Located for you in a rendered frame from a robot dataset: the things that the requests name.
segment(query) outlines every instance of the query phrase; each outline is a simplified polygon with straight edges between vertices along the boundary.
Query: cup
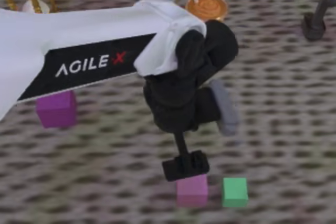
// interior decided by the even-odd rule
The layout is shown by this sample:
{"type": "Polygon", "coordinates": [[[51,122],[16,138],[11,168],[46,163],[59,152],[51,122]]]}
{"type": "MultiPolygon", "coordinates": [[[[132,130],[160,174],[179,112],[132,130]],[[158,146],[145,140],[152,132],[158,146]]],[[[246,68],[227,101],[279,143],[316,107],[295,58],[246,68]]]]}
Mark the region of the cup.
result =
{"type": "Polygon", "coordinates": [[[224,21],[227,15],[228,5],[225,0],[188,0],[185,9],[203,20],[204,22],[210,19],[224,21]]]}

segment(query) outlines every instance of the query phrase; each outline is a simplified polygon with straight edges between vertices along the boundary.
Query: pink cube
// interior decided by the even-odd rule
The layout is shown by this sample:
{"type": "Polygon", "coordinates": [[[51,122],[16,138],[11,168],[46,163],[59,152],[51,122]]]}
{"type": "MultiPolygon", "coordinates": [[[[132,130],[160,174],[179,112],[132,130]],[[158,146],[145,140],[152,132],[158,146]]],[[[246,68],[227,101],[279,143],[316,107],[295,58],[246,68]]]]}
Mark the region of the pink cube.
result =
{"type": "Polygon", "coordinates": [[[70,127],[77,124],[77,103],[73,91],[36,100],[36,113],[44,128],[70,127]]]}
{"type": "Polygon", "coordinates": [[[204,207],[208,200],[206,174],[178,180],[177,205],[179,207],[204,207]]]}

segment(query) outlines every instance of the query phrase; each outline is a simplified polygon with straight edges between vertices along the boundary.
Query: green cube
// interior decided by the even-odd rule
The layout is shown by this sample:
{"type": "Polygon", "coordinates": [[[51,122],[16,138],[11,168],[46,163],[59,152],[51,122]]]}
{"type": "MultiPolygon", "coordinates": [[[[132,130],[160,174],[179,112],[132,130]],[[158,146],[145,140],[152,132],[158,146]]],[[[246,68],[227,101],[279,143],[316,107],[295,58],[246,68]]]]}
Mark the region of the green cube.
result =
{"type": "Polygon", "coordinates": [[[223,207],[246,207],[247,201],[248,194],[246,178],[223,178],[223,207]]]}

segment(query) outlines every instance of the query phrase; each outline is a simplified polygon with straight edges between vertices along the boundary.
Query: red x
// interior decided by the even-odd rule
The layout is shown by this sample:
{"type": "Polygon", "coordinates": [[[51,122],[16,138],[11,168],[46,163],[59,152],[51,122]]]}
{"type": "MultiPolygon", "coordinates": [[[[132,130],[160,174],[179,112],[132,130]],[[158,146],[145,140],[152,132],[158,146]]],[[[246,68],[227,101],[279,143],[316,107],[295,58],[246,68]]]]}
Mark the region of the red x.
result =
{"type": "Polygon", "coordinates": [[[117,52],[117,58],[116,59],[112,59],[113,61],[113,65],[116,65],[117,63],[123,63],[124,62],[124,59],[123,57],[125,56],[126,52],[122,52],[122,53],[119,53],[117,52]]]}

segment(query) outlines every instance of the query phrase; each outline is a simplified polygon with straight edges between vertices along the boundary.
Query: gray patterned fabric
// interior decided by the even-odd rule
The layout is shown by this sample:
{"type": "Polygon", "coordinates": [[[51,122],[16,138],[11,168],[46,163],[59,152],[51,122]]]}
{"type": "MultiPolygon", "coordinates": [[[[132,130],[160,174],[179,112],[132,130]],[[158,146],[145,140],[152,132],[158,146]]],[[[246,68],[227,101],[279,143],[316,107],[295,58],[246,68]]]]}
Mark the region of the gray patterned fabric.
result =
{"type": "MultiPolygon", "coordinates": [[[[57,4],[79,10],[134,1],[57,4]]],[[[190,150],[209,156],[206,208],[176,208],[161,161],[177,150],[153,124],[143,81],[133,75],[76,90],[79,124],[70,129],[43,129],[34,102],[10,111],[0,123],[0,223],[335,224],[336,11],[328,11],[324,38],[311,43],[300,21],[317,0],[227,1],[225,22],[240,53],[216,78],[242,123],[234,137],[222,137],[215,123],[187,136],[190,150]],[[247,208],[221,207],[223,177],[247,178],[247,208]]]]}

